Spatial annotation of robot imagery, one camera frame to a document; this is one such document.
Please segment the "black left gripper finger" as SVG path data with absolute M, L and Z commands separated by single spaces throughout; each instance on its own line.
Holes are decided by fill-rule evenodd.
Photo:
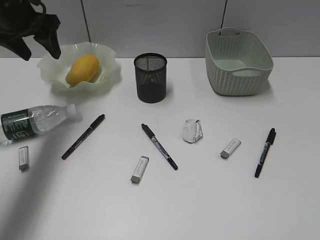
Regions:
M 21 59 L 28 61 L 32 53 L 29 47 L 26 45 L 23 37 L 0 37 L 0 45 L 9 51 L 13 52 Z
M 33 38 L 42 45 L 54 59 L 58 60 L 60 58 L 61 49 L 55 29 L 39 31 Z

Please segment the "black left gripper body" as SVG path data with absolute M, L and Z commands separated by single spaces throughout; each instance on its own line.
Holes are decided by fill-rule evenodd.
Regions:
M 0 43 L 8 44 L 28 36 L 42 45 L 58 45 L 57 15 L 47 13 L 40 0 L 2 0 L 0 2 Z

